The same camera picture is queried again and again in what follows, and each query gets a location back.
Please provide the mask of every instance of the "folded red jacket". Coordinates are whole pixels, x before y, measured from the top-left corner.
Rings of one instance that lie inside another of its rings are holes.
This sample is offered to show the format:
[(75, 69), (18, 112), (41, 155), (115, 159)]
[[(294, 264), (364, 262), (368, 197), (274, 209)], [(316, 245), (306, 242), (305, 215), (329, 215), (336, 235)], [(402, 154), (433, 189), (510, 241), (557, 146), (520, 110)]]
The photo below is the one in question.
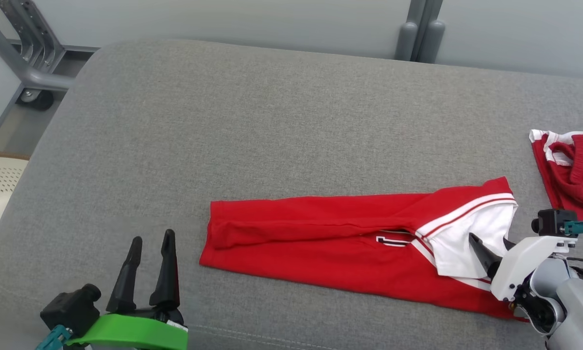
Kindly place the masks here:
[(468, 234), (503, 255), (515, 209), (504, 177), (434, 193), (212, 202), (200, 264), (510, 318)]
[(551, 205), (583, 221), (583, 131), (532, 130), (529, 140)]

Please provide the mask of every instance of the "gray table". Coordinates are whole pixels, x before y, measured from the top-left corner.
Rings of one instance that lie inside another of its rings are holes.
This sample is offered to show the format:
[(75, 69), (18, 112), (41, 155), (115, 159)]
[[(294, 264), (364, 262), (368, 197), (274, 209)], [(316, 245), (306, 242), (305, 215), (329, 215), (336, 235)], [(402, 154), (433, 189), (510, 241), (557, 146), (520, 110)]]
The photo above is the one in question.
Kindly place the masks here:
[(501, 175), (520, 204), (518, 241), (549, 206), (531, 128), (583, 130), (583, 80), (185, 40), (105, 47), (2, 218), (0, 308), (41, 335), (52, 297), (94, 283), (102, 310), (135, 235), (143, 306), (174, 228), (194, 350), (540, 349), (524, 323), (198, 265), (214, 199), (429, 192)]

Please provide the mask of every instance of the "caster wheel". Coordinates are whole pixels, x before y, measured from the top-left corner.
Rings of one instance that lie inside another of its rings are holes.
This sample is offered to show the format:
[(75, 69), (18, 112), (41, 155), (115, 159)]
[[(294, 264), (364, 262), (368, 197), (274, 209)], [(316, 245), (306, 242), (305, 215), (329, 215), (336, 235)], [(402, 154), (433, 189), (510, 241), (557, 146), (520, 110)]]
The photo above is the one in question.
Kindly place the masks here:
[(17, 99), (16, 104), (21, 106), (27, 106), (38, 111), (46, 111), (48, 108), (54, 104), (54, 95), (52, 91), (43, 89), (39, 92), (39, 95), (32, 101), (25, 101), (21, 99), (21, 96)]

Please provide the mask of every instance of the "red fabric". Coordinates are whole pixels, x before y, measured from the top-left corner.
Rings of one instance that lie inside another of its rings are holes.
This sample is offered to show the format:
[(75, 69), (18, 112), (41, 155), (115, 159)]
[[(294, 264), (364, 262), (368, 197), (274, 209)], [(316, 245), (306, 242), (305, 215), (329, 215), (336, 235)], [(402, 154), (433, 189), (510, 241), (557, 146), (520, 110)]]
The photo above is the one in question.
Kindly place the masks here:
[(487, 290), (439, 276), (422, 251), (423, 224), (484, 195), (511, 193), (504, 177), (434, 193), (212, 202), (200, 264), (272, 279), (431, 303), (511, 318)]
[(583, 135), (573, 135), (574, 144), (552, 142), (549, 146), (553, 153), (560, 152), (571, 159), (571, 166), (547, 159), (544, 145), (548, 140), (549, 135), (543, 135), (532, 142), (532, 147), (551, 205), (574, 210), (583, 221)]

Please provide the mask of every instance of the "white robotic arm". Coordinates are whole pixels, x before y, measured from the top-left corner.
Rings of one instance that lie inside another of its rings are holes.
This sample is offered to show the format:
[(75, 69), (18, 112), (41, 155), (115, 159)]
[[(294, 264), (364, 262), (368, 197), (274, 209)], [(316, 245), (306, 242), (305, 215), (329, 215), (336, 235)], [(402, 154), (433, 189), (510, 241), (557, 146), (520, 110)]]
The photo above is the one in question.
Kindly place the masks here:
[(568, 210), (541, 210), (532, 222), (539, 237), (509, 248), (503, 258), (485, 248), (473, 233), (469, 242), (491, 278), (491, 292), (521, 312), (546, 337), (549, 350), (583, 350), (583, 269), (571, 267), (583, 222)]

